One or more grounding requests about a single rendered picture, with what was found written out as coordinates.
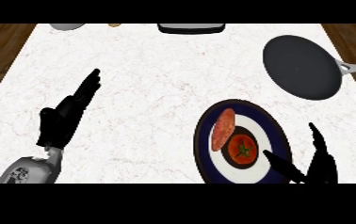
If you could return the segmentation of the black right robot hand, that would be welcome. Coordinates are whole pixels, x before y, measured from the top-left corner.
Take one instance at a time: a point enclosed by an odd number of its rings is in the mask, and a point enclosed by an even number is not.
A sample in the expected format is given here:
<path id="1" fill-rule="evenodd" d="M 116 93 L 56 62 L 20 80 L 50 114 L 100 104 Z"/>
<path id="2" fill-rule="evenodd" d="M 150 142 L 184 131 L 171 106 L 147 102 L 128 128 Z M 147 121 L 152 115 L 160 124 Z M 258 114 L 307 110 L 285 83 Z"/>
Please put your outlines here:
<path id="1" fill-rule="evenodd" d="M 316 148 L 307 174 L 302 174 L 295 165 L 277 157 L 267 150 L 262 151 L 273 170 L 296 184 L 335 184 L 338 182 L 338 171 L 333 156 L 327 153 L 320 131 L 313 123 L 308 123 L 313 132 L 313 146 Z"/>

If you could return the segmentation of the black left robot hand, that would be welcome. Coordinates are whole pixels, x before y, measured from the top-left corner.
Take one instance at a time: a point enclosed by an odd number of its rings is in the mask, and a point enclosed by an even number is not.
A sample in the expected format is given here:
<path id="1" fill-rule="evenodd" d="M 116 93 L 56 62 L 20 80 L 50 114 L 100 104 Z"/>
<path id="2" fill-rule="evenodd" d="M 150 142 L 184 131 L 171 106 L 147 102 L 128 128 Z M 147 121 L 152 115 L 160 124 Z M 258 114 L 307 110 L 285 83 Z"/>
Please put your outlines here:
<path id="1" fill-rule="evenodd" d="M 91 102 L 100 87 L 100 70 L 94 69 L 84 78 L 72 95 L 67 95 L 56 108 L 44 107 L 39 110 L 39 135 L 36 146 L 45 149 L 63 149 L 75 134 L 82 118 L 82 112 Z"/>

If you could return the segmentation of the blue and white plate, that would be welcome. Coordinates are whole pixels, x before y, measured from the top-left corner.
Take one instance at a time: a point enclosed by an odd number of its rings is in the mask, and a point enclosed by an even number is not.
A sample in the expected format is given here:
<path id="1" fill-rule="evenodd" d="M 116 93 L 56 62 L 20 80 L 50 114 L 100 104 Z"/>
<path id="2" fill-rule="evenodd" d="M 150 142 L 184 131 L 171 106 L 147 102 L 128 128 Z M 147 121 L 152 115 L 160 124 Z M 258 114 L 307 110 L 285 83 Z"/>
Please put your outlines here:
<path id="1" fill-rule="evenodd" d="M 228 158 L 225 148 L 211 151 L 215 121 L 227 108 L 234 112 L 234 134 L 248 136 L 257 149 L 254 160 L 245 166 Z M 264 150 L 292 162 L 288 138 L 268 112 L 243 100 L 212 104 L 199 119 L 193 139 L 194 161 L 203 181 L 208 184 L 286 184 L 289 179 L 273 170 Z"/>

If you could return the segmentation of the red tomato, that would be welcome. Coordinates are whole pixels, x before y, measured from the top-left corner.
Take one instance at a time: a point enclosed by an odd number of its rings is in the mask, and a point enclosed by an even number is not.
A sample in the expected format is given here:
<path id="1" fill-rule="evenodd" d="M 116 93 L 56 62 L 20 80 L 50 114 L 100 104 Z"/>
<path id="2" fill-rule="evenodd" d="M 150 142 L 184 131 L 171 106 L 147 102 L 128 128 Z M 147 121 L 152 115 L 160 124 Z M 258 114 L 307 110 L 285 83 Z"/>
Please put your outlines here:
<path id="1" fill-rule="evenodd" d="M 249 165 L 257 158 L 257 145 L 246 135 L 234 135 L 227 143 L 227 154 L 237 165 Z"/>

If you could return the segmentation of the dark grey frying pan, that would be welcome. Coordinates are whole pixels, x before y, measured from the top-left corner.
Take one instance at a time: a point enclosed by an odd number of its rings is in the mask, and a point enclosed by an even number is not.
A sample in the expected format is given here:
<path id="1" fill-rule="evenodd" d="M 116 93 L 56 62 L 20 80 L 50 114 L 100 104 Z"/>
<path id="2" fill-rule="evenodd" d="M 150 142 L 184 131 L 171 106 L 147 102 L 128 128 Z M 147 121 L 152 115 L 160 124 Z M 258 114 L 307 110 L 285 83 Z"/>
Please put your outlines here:
<path id="1" fill-rule="evenodd" d="M 301 99 L 320 101 L 341 88 L 342 76 L 356 73 L 323 48 L 299 36 L 282 35 L 265 43 L 262 64 L 277 86 Z"/>

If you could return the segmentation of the reddish brown oblong food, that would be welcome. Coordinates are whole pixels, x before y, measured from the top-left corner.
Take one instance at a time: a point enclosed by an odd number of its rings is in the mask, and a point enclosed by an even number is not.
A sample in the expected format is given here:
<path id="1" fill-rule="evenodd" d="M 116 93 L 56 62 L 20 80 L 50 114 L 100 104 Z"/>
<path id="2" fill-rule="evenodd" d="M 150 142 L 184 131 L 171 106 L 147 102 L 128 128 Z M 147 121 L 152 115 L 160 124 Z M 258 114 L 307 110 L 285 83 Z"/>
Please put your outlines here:
<path id="1" fill-rule="evenodd" d="M 215 152 L 221 149 L 225 144 L 227 138 L 230 137 L 234 130 L 234 111 L 227 108 L 215 121 L 212 135 L 211 135 L 211 151 Z"/>

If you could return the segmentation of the grey round bowl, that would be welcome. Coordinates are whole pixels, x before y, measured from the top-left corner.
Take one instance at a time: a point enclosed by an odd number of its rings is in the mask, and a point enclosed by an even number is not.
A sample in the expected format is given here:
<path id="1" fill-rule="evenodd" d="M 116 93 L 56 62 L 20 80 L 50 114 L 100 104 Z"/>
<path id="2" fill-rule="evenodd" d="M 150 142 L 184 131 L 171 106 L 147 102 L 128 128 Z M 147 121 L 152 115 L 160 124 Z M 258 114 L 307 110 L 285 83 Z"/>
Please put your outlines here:
<path id="1" fill-rule="evenodd" d="M 50 26 L 59 31 L 69 31 L 79 28 L 84 24 L 50 24 Z"/>

